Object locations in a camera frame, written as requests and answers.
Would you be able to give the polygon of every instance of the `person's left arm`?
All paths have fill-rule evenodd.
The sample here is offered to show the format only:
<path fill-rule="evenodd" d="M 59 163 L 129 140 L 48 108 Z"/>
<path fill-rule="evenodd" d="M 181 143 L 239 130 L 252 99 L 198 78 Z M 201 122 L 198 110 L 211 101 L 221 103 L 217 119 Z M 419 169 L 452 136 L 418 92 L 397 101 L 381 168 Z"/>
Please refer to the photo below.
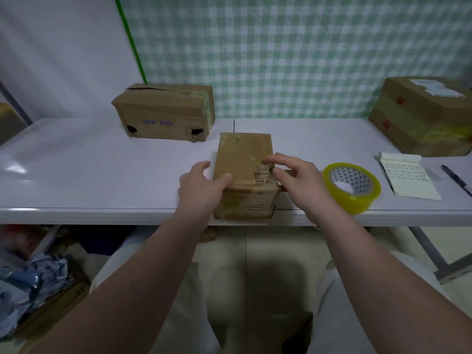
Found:
<path fill-rule="evenodd" d="M 209 161 L 180 177 L 175 213 L 30 353 L 148 353 L 192 261 L 209 215 L 232 180 L 205 178 Z"/>

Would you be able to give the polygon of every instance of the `hand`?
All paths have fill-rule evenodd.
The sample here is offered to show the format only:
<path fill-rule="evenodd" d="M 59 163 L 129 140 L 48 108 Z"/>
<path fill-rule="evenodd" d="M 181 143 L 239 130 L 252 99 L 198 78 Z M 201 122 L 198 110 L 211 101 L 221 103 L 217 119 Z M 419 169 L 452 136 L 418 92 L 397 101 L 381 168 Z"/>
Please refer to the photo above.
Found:
<path fill-rule="evenodd" d="M 337 206 L 324 184 L 322 174 L 313 163 L 281 153 L 269 155 L 267 160 L 292 169 L 284 171 L 275 167 L 273 174 L 287 189 L 288 196 L 295 206 L 303 210 L 311 222 L 321 216 L 329 205 Z"/>
<path fill-rule="evenodd" d="M 189 173 L 180 177 L 179 205 L 177 211 L 193 220 L 205 220 L 208 225 L 209 215 L 215 210 L 223 196 L 223 190 L 233 180 L 233 175 L 224 174 L 217 180 L 208 180 L 204 169 L 209 161 L 202 161 L 192 166 Z"/>

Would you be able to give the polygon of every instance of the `green checkered curtain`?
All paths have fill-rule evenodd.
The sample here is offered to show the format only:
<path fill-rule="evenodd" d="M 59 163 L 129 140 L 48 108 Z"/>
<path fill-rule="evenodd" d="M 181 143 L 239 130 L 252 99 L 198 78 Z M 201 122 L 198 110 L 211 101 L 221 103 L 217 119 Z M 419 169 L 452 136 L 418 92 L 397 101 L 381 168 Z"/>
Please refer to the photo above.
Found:
<path fill-rule="evenodd" d="M 221 118 L 363 118 L 386 77 L 472 73 L 472 0 L 120 1 L 147 81 L 211 84 Z"/>

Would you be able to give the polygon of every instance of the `notepad page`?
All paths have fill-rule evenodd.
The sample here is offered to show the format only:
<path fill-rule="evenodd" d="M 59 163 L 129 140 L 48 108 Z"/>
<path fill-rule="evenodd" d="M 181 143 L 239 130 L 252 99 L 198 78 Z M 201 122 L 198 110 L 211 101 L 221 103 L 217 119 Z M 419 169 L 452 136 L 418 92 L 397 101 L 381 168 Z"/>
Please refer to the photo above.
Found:
<path fill-rule="evenodd" d="M 380 163 L 395 195 L 425 200 L 442 200 L 420 164 L 384 159 L 380 159 Z"/>

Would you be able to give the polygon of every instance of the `person's right arm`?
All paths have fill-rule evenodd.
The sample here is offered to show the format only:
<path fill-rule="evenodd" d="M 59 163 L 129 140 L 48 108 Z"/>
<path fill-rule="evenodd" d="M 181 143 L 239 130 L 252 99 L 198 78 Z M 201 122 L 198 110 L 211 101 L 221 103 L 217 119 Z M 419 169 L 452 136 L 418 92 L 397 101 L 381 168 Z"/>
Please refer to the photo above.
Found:
<path fill-rule="evenodd" d="M 472 319 L 378 244 L 327 191 L 310 163 L 268 161 L 292 202 L 318 225 L 364 332 L 378 353 L 472 353 Z"/>

